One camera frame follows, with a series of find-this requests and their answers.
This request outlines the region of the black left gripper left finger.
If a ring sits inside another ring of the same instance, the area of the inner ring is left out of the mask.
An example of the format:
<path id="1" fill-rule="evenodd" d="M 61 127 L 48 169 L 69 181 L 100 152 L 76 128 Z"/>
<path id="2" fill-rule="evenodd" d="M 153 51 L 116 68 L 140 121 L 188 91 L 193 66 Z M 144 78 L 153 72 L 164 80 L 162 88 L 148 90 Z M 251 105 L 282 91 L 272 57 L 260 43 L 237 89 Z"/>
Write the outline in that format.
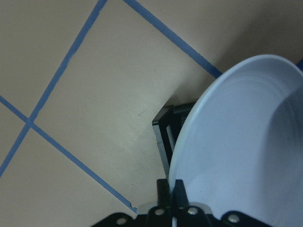
<path id="1" fill-rule="evenodd" d="M 95 227 L 170 227 L 172 198 L 167 179 L 158 179 L 157 203 L 136 218 L 125 213 L 113 213 L 94 224 Z"/>

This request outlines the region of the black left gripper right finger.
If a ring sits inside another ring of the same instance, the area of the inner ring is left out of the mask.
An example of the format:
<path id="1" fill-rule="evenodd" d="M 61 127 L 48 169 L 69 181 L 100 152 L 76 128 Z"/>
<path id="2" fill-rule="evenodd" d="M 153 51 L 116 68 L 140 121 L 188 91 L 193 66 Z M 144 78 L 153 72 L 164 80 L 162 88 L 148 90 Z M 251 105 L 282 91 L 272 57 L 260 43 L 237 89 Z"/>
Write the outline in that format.
<path id="1" fill-rule="evenodd" d="M 268 227 L 269 225 L 239 211 L 228 211 L 220 219 L 204 204 L 189 203 L 182 180 L 174 186 L 174 209 L 178 227 Z"/>

